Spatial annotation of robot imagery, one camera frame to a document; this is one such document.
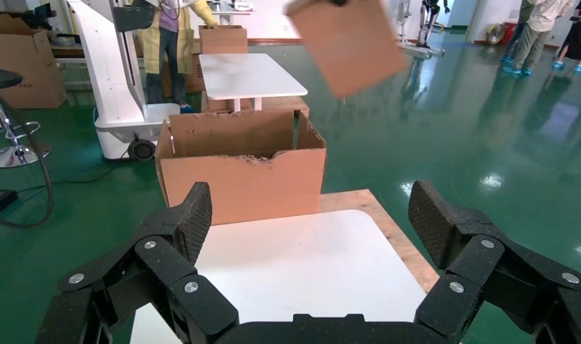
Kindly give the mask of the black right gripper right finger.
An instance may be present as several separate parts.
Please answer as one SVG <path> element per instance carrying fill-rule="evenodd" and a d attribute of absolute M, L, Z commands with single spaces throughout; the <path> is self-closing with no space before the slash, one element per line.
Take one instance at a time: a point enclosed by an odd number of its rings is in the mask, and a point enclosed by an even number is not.
<path fill-rule="evenodd" d="M 415 322 L 459 343 L 484 303 L 534 343 L 581 343 L 581 273 L 513 242 L 483 212 L 414 182 L 408 218 L 442 271 Z"/>

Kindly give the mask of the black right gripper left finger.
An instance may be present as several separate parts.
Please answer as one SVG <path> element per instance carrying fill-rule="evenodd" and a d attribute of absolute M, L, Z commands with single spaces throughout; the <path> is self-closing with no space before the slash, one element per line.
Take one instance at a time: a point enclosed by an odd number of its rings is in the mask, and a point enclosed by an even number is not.
<path fill-rule="evenodd" d="M 211 221 L 209 185 L 197 182 L 179 205 L 149 214 L 127 242 L 66 273 L 36 341 L 111 343 L 151 305 L 182 343 L 215 343 L 239 313 L 196 268 Z"/>

